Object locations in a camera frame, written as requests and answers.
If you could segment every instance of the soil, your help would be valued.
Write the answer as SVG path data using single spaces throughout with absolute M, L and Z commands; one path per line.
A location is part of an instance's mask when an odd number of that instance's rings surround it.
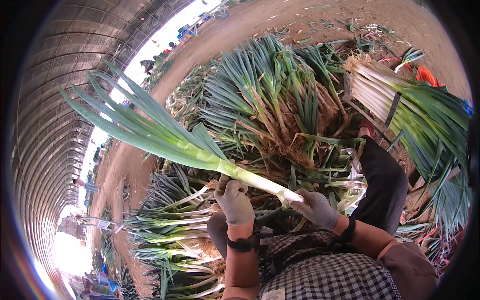
M 471 99 L 468 80 L 459 57 L 438 20 L 425 8 L 412 0 L 256 0 L 244 2 L 229 8 L 226 20 L 213 19 L 200 28 L 199 37 L 191 38 L 178 49 L 173 59 L 174 64 L 166 76 L 159 82 L 151 95 L 159 103 L 164 104 L 175 87 L 188 75 L 197 64 L 205 64 L 221 51 L 231 50 L 259 32 L 272 28 L 283 29 L 290 24 L 289 38 L 292 42 L 312 37 L 316 42 L 327 42 L 340 39 L 351 39 L 358 36 L 345 25 L 307 34 L 312 28 L 309 21 L 326 19 L 339 23 L 334 19 L 365 26 L 377 23 L 394 30 L 415 49 L 423 49 L 427 55 L 416 61 L 415 65 L 424 65 L 430 69 L 440 82 L 449 90 L 465 99 Z M 402 56 L 409 48 L 406 43 L 390 42 L 391 49 Z M 116 141 L 107 157 L 99 167 L 96 183 L 100 186 L 100 194 L 93 199 L 91 215 L 100 216 L 105 204 L 112 207 L 114 221 L 120 222 L 122 210 L 138 208 L 147 196 L 145 189 L 149 186 L 150 173 L 156 167 L 156 158 L 150 157 L 142 164 L 145 151 L 128 144 Z M 397 161 L 412 171 L 412 165 L 405 153 L 396 156 Z M 131 197 L 122 207 L 121 182 L 130 183 Z M 89 243 L 100 243 L 100 232 L 89 228 Z M 127 233 L 122 231 L 114 235 L 114 245 L 126 262 L 136 282 L 140 296 L 151 294 L 148 278 L 142 276 L 145 269 L 136 262 L 129 253 L 130 243 Z

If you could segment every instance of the worker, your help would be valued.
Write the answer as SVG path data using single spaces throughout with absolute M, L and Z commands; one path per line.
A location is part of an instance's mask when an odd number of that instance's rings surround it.
M 74 179 L 73 184 L 78 184 L 79 186 L 83 186 L 87 191 L 91 192 L 100 192 L 100 188 L 97 187 L 96 185 L 93 185 L 91 183 L 85 183 L 81 179 Z
M 152 75 L 152 69 L 155 65 L 153 60 L 143 60 L 140 64 L 145 67 L 145 74 Z
M 360 158 L 369 185 L 366 198 L 347 217 L 322 194 L 297 191 L 305 202 L 291 202 L 291 208 L 321 229 L 273 237 L 258 255 L 247 187 L 220 177 L 215 199 L 222 211 L 212 215 L 207 230 L 227 261 L 223 300 L 421 300 L 433 292 L 439 282 L 435 268 L 416 244 L 394 237 L 407 177 L 371 138 L 371 124 L 362 123 L 358 137 L 367 141 Z

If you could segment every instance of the gloved hand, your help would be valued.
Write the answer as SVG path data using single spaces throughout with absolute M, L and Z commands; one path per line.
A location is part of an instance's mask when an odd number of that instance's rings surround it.
M 309 192 L 304 189 L 298 190 L 296 193 L 303 196 L 305 203 L 293 201 L 290 203 L 290 207 L 315 225 L 332 230 L 340 213 L 330 206 L 327 198 L 319 192 Z
M 248 188 L 238 180 L 222 174 L 215 189 L 215 199 L 227 217 L 229 226 L 240 226 L 255 219 L 250 199 L 245 194 Z

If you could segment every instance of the white label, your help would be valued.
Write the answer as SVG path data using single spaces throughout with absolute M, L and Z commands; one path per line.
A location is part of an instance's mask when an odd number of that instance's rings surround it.
M 273 238 L 267 238 L 267 239 L 260 239 L 260 245 L 265 246 L 265 245 L 270 245 L 272 243 Z
M 285 289 L 276 289 L 264 293 L 262 300 L 285 300 Z

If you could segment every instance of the plaid shirt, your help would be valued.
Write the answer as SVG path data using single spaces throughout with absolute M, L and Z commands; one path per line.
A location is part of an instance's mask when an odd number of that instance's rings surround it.
M 285 299 L 401 299 L 390 271 L 357 253 L 326 247 L 331 232 L 276 237 L 260 259 L 262 290 L 285 289 Z

